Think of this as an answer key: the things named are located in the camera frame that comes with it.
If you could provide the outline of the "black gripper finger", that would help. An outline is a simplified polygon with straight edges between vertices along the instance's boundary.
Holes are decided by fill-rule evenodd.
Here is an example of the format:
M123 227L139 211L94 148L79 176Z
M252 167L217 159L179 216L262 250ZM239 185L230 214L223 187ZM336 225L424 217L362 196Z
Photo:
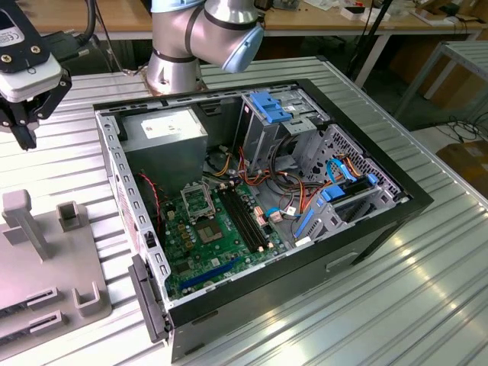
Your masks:
M1 97L1 132L12 133L18 145L22 149L27 148L27 128L17 121L3 97Z
M64 99L72 87L72 78L68 69L63 69L57 86L41 95L34 97L31 101L25 102L27 113L25 133L22 149L35 149L37 147L34 133L34 123L39 120L46 120Z

